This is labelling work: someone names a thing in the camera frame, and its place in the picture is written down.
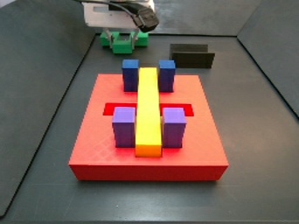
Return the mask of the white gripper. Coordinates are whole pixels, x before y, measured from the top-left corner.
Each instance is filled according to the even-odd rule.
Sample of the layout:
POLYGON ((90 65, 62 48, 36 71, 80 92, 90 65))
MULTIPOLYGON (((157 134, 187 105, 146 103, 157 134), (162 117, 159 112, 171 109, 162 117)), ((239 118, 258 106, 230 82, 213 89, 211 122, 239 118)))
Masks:
MULTIPOLYGON (((83 3, 85 7, 85 19, 86 23, 91 27, 103 28, 103 32, 107 35, 107 41, 110 48, 113 49, 114 44, 114 35, 109 28, 125 28, 125 29, 135 29, 137 25, 130 17, 130 15, 121 9, 111 10, 107 4, 101 3, 103 2, 130 2, 142 4, 146 7, 155 7, 154 0, 95 0, 95 3, 83 3)), ((138 41, 138 33, 139 30, 134 30, 130 33, 131 39, 131 48, 135 50, 137 41, 138 41)))

